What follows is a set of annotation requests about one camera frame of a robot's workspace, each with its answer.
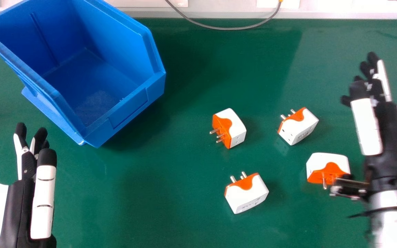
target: tabletop surface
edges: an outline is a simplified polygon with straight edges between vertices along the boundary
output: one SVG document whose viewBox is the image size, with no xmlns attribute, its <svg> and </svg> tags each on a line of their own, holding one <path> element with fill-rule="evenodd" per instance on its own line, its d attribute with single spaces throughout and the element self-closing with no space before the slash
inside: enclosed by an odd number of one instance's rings
<svg viewBox="0 0 397 248">
<path fill-rule="evenodd" d="M 383 58 L 397 102 L 397 21 L 272 20 L 255 30 L 204 30 L 183 19 L 141 19 L 167 71 L 164 95 L 104 146 L 79 146 L 21 95 L 0 58 L 0 183 L 16 176 L 12 135 L 44 126 L 58 154 L 53 234 L 63 248 L 367 247 L 360 203 L 306 182 L 314 152 L 348 156 L 362 179 L 351 110 L 339 102 L 370 51 Z M 256 20 L 204 20 L 246 25 Z M 302 142 L 277 134 L 280 114 L 320 121 Z M 244 143 L 215 143 L 212 115 L 232 108 Z M 230 176 L 260 173 L 266 201 L 234 215 Z"/>
</svg>

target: white wall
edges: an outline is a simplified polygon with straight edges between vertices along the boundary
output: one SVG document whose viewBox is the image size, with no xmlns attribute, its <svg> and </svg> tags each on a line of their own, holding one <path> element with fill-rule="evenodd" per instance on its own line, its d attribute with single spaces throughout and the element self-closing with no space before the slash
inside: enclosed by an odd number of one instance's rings
<svg viewBox="0 0 397 248">
<path fill-rule="evenodd" d="M 20 0 L 0 0 L 0 11 Z M 133 17 L 180 17 L 164 0 L 106 0 Z M 172 0 L 193 18 L 264 18 L 273 8 L 257 8 L 257 1 L 270 6 L 278 0 Z M 298 8 L 282 8 L 277 18 L 397 19 L 397 2 L 388 0 L 301 0 Z"/>
</svg>

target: blue plastic bin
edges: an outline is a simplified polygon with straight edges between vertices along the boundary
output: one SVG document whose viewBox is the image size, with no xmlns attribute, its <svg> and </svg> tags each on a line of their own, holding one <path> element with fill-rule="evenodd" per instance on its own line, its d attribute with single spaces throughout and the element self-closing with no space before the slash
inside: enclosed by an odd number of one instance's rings
<svg viewBox="0 0 397 248">
<path fill-rule="evenodd" d="M 102 0 L 26 0 L 1 12 L 0 55 L 22 94 L 80 145 L 101 146 L 164 91 L 150 30 Z"/>
</svg>

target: robotic arm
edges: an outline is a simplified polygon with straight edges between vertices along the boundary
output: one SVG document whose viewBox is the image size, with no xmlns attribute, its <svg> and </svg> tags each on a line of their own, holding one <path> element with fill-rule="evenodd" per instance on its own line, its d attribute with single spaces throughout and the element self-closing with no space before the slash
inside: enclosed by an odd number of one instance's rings
<svg viewBox="0 0 397 248">
<path fill-rule="evenodd" d="M 356 76 L 341 98 L 352 109 L 366 181 L 339 178 L 330 194 L 361 199 L 367 211 L 353 217 L 370 217 L 372 246 L 397 247 L 397 105 L 383 61 L 374 52 L 367 60 L 360 66 L 367 79 Z"/>
<path fill-rule="evenodd" d="M 18 123 L 13 135 L 18 181 L 0 184 L 0 248 L 56 248 L 52 235 L 56 152 L 41 127 L 26 142 L 27 128 Z"/>
</svg>

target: white and orange plug adapter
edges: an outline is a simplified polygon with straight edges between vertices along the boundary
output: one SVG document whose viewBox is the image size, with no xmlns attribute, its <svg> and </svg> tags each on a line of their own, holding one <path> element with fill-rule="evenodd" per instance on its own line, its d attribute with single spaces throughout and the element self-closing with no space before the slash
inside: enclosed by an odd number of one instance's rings
<svg viewBox="0 0 397 248">
<path fill-rule="evenodd" d="M 319 120 L 305 107 L 296 112 L 295 110 L 290 110 L 290 112 L 292 114 L 287 117 L 281 115 L 283 120 L 278 128 L 278 134 L 292 146 L 310 135 Z"/>
<path fill-rule="evenodd" d="M 306 171 L 307 182 L 322 184 L 327 189 L 327 185 L 333 185 L 340 176 L 350 174 L 350 167 L 344 155 L 317 152 L 307 160 Z"/>
<path fill-rule="evenodd" d="M 217 143 L 223 142 L 230 149 L 244 141 L 246 127 L 238 115 L 231 108 L 227 108 L 212 116 L 212 130 L 209 134 L 217 133 Z"/>
<path fill-rule="evenodd" d="M 246 176 L 241 172 L 241 180 L 236 181 L 231 176 L 232 183 L 225 189 L 225 198 L 234 214 L 239 214 L 262 203 L 269 190 L 258 173 Z"/>
</svg>

